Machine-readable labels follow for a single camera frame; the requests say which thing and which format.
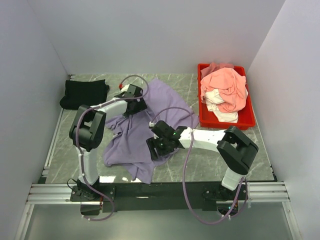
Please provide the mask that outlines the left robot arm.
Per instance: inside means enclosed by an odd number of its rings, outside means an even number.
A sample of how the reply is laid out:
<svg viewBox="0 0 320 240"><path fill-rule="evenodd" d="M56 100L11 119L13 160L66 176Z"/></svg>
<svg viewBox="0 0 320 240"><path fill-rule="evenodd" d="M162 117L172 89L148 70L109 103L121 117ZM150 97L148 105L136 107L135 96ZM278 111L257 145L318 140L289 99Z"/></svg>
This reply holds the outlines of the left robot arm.
<svg viewBox="0 0 320 240"><path fill-rule="evenodd" d="M81 105L69 130L69 137L77 151L79 175L75 194L94 201L100 196L100 176L97 171L97 151L101 144L105 123L117 116L128 117L147 108L144 91L134 84L120 85L120 94L98 105Z"/></svg>

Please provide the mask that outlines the lavender t shirt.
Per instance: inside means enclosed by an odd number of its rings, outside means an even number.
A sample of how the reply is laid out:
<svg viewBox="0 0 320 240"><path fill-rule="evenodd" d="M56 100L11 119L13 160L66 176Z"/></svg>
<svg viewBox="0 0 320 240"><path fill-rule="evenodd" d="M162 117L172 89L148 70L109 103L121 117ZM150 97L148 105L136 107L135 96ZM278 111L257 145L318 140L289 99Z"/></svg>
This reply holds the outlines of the lavender t shirt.
<svg viewBox="0 0 320 240"><path fill-rule="evenodd" d="M176 129L179 126L195 128L199 117L189 113L192 109L169 85L159 79L152 80L144 96L147 108L129 117L119 115L105 126L114 133L114 138L103 153L104 165L120 165L127 169L133 179L150 184L154 168L164 164L171 156L159 157L153 161L146 140L153 137L149 122L154 118L165 121Z"/></svg>

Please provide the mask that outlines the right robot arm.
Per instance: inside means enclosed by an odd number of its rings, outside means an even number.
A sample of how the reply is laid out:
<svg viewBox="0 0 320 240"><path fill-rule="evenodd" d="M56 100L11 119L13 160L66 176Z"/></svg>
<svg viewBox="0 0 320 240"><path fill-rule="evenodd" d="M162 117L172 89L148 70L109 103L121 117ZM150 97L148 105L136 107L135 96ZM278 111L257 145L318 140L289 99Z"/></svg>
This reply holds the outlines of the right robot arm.
<svg viewBox="0 0 320 240"><path fill-rule="evenodd" d="M163 120L149 123L153 137L146 140L151 160L172 154L177 149L196 148L220 153L227 165L219 193L230 200L237 194L241 179L249 173L259 147L236 126L226 130L200 130L186 126L176 129Z"/></svg>

